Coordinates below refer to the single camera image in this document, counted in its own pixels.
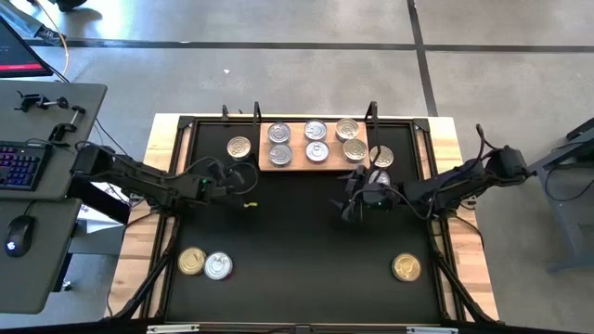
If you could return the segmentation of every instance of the black table mat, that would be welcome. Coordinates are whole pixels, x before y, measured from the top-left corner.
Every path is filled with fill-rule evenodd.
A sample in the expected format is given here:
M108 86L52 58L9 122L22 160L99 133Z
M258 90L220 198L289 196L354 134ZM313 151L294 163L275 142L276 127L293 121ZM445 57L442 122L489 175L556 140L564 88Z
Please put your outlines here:
M399 163L393 179L416 178L406 127L382 128L382 143ZM247 125L202 124L193 159L215 156L225 164L226 142L246 135ZM246 171L246 183L252 181ZM194 172L204 173L204 167ZM261 173L247 201L259 206L232 210L210 206L181 216L179 250L197 246L224 251L234 270L224 281L174 270L167 322L430 324L439 310L424 222L407 208L365 212L362 226L339 219L329 201L343 199L344 173ZM415 254L423 273L398 281L391 261Z

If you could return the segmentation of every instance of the tin can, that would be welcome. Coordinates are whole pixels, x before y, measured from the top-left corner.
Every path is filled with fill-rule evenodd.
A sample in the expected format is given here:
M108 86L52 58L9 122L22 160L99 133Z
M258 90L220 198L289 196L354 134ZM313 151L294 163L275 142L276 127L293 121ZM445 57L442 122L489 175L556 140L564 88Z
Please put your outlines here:
M206 258L204 274L210 279L221 280L231 275L233 262L229 255L217 251Z
M312 163L322 163L328 159L330 148L324 142L311 142L305 148L305 155Z
M250 139L244 136L233 137L226 144L226 152L234 161L244 161L248 158L250 149L252 149L252 143L250 143Z
M368 182L370 184L377 182L379 184L389 186L390 185L390 175L388 173L386 173L386 171L375 170L369 176Z
M293 152L291 148L284 144L274 145L270 148L268 159L277 167L285 167L291 163Z
M206 254L197 247L190 247L179 254L177 267L185 275L196 275L204 268Z
M341 119L336 123L336 138L344 143L359 134L359 125L351 119Z
M369 152L369 160L373 161L377 155L378 147L372 148ZM386 168L390 166L392 162L394 162L394 154L392 153L392 150L382 145L380 156L375 160L375 165L380 168Z
M305 137L311 141L326 139L326 124L319 120L312 120L305 124Z
M289 144L291 129L284 122L276 122L268 128L268 139L273 144Z
M344 158L351 163L363 161L368 152L368 146L359 139L349 139L342 145Z

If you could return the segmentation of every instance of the cable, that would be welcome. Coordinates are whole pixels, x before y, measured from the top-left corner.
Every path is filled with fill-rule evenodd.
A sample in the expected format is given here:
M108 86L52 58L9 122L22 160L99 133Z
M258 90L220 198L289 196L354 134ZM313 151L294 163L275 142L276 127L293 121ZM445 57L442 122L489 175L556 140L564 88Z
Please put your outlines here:
M128 224L123 228L122 241L123 241L123 239L124 239L124 237L126 235L126 230L128 229L128 227L130 227L132 224L137 223L137 222L139 222L139 221L141 221L141 220L143 220L143 219L145 219L145 218L147 218L147 217L149 217L149 216L151 216L151 215L153 215L155 213L156 212L149 212L149 213L147 213L147 214L145 214L143 216L140 216L140 217L136 218L133 221L128 222ZM108 290L107 296L105 297L105 304L107 304L108 313L110 314L110 317L113 317L113 310L111 310L111 306L110 306L110 295L111 295L111 286L110 286L110 289Z
M467 206L466 206L466 205L464 205L464 203L462 203L462 202L460 203L460 206L461 206L462 208L466 209L466 210L470 210L470 211L474 211L474 210L475 210L475 208L467 207Z
M96 122L93 123L93 129L95 129L95 131L97 131L97 135L99 136L99 141L101 142L101 145L103 145L103 135L101 135L101 132L99 131L99 129L97 129ZM130 206L130 200L126 201L125 199L123 199L122 196L120 196L120 194L118 194L118 192L115 191L115 189L113 188L111 183L107 183L107 185L111 189L111 191L113 191L113 194L115 194L115 196L117 196L122 201L122 203L125 203L128 206Z
M547 174L547 178L545 179L545 193L547 194L547 196L549 196L549 197L550 197L551 199L553 199L553 200L557 200L557 201L560 201L560 202L564 202L564 201L570 201L570 200L578 199L579 197L581 197L582 195L584 195L584 194L586 193L586 191L588 191L588 189L589 189L589 188L590 188L590 187L591 187L591 186L594 184L594 179L592 179L592 180L591 180L591 181L588 183L588 185L587 185L587 186L586 186L586 187L585 187L585 188L584 188L582 191L580 191L580 192L579 192L577 195L575 195L575 196L571 196L571 197L569 197L569 198L567 198L567 199L559 199L559 198L556 198L556 197L554 197L554 196L552 196L552 195L550 194L550 191L549 191L549 179L550 179L550 176L553 174L553 172L554 172L554 171L555 171L557 168L559 168L559 167L561 167L561 165L560 165L560 164L558 164L558 165L556 165L555 167L551 168L551 169L550 169L550 171L549 171L549 173Z
M174 179L176 179L176 178L178 178L178 177L180 177L182 175L185 175L185 174L189 173L190 170L194 166L196 166L197 164L199 164L199 163L201 163L203 161L206 161L206 160L212 160L212 161L216 161L218 163L221 163L218 159L213 158L213 157L208 157L208 156L207 157L202 157L202 158L200 158L200 159L192 162L182 173L179 173L177 175L172 175L172 176L166 176L166 175L163 175L163 174L156 174L156 173L152 173L152 172L148 172L148 171L142 170L142 169L134 166L133 163L125 160L124 158L122 158L122 157L120 157L118 155L115 155L115 154L113 154L113 152L111 152L111 151L109 151L109 150L107 150L107 149L105 149L105 148L103 148L103 147L101 147L101 146L99 146L99 145L97 145L97 144L95 144L93 142L87 141L87 140L81 140L78 143L74 144L74 148L77 151L80 151L82 149L81 145L88 145L90 147L97 148L97 149L99 149L99 150L101 150L101 151L109 154L112 158L120 161L121 163L125 164L126 166L128 166L128 167L130 167L130 168L132 168L132 169L134 169L134 170L136 170L136 171L138 171L140 173L144 173L146 175L150 175L150 176L153 176L153 177L162 178L162 179L165 179L165 180L174 180Z
M587 140L585 140L585 141L581 141L581 142L567 143L567 144L565 144L565 145L561 145L561 146L559 146L559 147L553 148L553 149L551 150L551 152L554 152L554 151L556 151L557 149L561 149L561 148L567 148L567 147L570 147L570 146L572 146L572 145L579 145L579 144L584 144L584 143L587 143L587 142L588 142L588 141L587 141Z
M69 84L69 83L70 83L70 80L66 79L66 77L64 77L64 76L62 75L62 73L60 73L58 70L56 70L56 69L55 69L53 66L49 65L48 63L46 63L46 66L47 66L47 67L48 67L50 70L52 70L52 71L54 72L54 74L56 74L56 76L58 76L58 78L59 78L59 79L60 79L60 80L61 80L63 83L66 83L66 84Z
M120 144L118 144L118 142L115 141L115 139L113 139L113 137L107 131L105 131L105 128L103 127L103 125L101 125L101 122L99 121L99 118L98 117L95 119L95 122L97 122L97 124L99 125L99 127L101 128L101 130L105 133L105 135L107 135L111 139L111 141L113 142L113 144L115 144L123 152L123 154L125 154L125 155L127 155L129 157L130 155L128 154L128 152L126 152L126 150L123 149L120 146Z
M69 149L63 148L63 147L61 147L61 146L58 146L58 145L56 145L56 144L54 144L54 143L52 143L52 142L49 142L49 141L47 141L47 140L44 140L44 139L39 139L39 138L29 138L29 139L25 140L25 143L29 144L29 143L30 143L30 142L32 142L32 141L37 141L37 142L40 142L40 143L44 143L44 144L50 145L50 146L52 146L52 147L54 147L54 148L58 148L58 149L64 150L64 151L66 151L66 152L70 153L71 155L73 155L73 156L76 156L76 153L74 153L74 152L70 151Z
M404 203L406 203L408 205L408 207L410 207L410 210L412 210L413 213L415 213L415 215L417 217L419 217L421 220L425 220L426 221L426 220L428 220L431 217L431 214L432 214L432 211L433 211L433 208L432 207L430 207L429 210L427 211L427 215L422 216L422 215L419 214L419 212L417 211L417 209L415 209L415 207L408 201L408 199L404 195L402 195L402 193L400 193L400 191L398 191L398 190L396 190L396 189L394 189L392 187L386 187L386 189L388 189L389 191L391 191L391 192L395 193L396 195L398 195L398 197Z
M27 215L27 213L29 213L29 210L31 209L33 204L35 204L36 201L37 201L36 199L30 201L29 205L27 205L27 208L25 208L25 211L22 213L22 215Z
M483 233L481 233L481 231L478 229L478 227L476 227L475 225L473 225L471 222L467 221L466 219L460 218L458 215L453 215L452 218L458 219L459 221L470 226L474 231L476 231L476 233L479 235L479 238L481 238L481 246L483 247L483 251L484 251Z
M230 171L235 166L246 166L246 165L247 166L250 166L253 169L253 175L255 176L255 181L253 182L253 185L250 186L249 188L247 188L245 190L242 190L242 191L235 192L234 193L235 195L247 194L250 191L252 191L254 188L256 188L256 186L258 185L258 181L259 181L258 170L251 163L248 163L248 162L236 162L236 163L231 164L229 167L227 167L227 170Z
M128 224L126 224L126 226L123 228L123 230L124 230L124 231L125 231L125 230L127 230L127 229L128 229L128 227L130 227L131 225L134 225L134 224L136 224L136 223L140 222L141 220L143 220L143 219L145 219L145 218L147 218L147 217L150 217L151 215L153 215L153 214L155 214L155 213L156 213L156 212L153 212L153 211L151 211L151 212L149 212L149 213L147 213L147 214L145 214L145 215L142 215L142 216L140 216L140 217L136 218L136 219L135 219L135 220L133 220L133 221L130 221L130 222L128 222Z
M52 22L52 24L54 25L54 28L56 29L56 32L59 35L59 39L62 41L62 45L64 45L64 55L66 57L66 63L64 64L64 71L62 71L62 76L66 77L66 72L68 72L68 66L70 65L70 61L71 61L71 54L68 52L68 46L66 45L66 40L64 39L62 32L58 29L58 25L56 24L56 22L54 22L54 20L52 19L52 17L49 16L49 14L47 14L47 11L39 3L39 0L35 0L35 3L44 11L44 13L47 16L47 18L49 19L49 21Z

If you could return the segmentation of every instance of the rgb keyboard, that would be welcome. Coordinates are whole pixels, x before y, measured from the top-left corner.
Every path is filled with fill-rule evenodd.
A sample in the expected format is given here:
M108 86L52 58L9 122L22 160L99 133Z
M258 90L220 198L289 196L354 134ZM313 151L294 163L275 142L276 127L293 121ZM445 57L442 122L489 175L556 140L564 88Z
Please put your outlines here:
M48 144L0 141L0 189L34 191L51 148Z

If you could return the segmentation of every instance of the computer screen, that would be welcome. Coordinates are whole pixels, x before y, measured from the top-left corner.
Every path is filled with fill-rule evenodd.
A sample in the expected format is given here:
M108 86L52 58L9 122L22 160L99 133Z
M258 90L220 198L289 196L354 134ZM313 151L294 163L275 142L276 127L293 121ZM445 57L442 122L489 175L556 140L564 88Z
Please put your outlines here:
M0 18L0 78L48 76L52 71Z

